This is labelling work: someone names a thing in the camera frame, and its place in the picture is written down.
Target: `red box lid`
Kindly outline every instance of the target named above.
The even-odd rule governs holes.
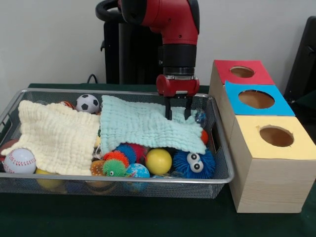
[[[214,60],[222,84],[274,85],[274,81],[261,61]]]

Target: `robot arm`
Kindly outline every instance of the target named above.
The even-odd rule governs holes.
[[[117,6],[119,10],[116,14],[127,23],[146,26],[161,34],[163,46],[158,49],[158,63],[163,67],[163,75],[157,78],[157,89],[165,97],[166,118],[172,119],[170,99],[186,98],[187,119],[191,115],[192,97],[199,89],[199,81],[195,77],[198,1],[118,0]]]

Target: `green table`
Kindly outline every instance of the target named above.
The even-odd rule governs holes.
[[[31,84],[155,91],[151,85]],[[201,87],[207,93],[208,87]],[[1,236],[315,237],[316,185],[300,214],[237,214],[229,186],[212,199],[0,194]]]

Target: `white wall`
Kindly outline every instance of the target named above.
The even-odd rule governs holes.
[[[32,82],[105,81],[101,0],[0,0],[0,111]],[[262,60],[283,90],[316,0],[199,0],[197,75],[214,59]]]

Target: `wire mesh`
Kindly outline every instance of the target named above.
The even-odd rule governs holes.
[[[94,95],[101,101],[104,93],[95,93],[90,91],[89,94]],[[77,98],[82,92],[44,92],[44,91],[25,91],[22,92],[17,103],[13,105],[9,112],[12,122],[10,130],[7,132],[5,142],[16,139],[21,136],[20,120],[18,116],[18,103],[21,100],[29,100],[38,103],[59,103],[60,101],[69,101],[76,104]],[[163,98],[155,94],[137,94],[137,93],[113,93],[112,96],[130,102],[147,102],[163,104]],[[171,101],[172,106],[184,106],[185,100],[177,99]],[[207,96],[195,96],[191,109],[203,109],[206,112],[207,124],[205,130],[210,135],[213,126],[216,126],[212,99]],[[26,193],[26,194],[73,194],[73,195],[109,195],[109,196],[138,196],[138,197],[170,197],[170,198],[215,198],[226,180],[230,177],[227,160],[224,155],[223,147],[220,147],[214,154],[216,161],[216,169],[213,179],[222,180],[221,183],[209,182],[201,183],[171,183],[165,179],[164,183],[151,182],[122,182],[116,181],[85,181],[81,179],[75,180],[48,180],[34,178],[11,178],[0,177],[0,192],[3,193]]]

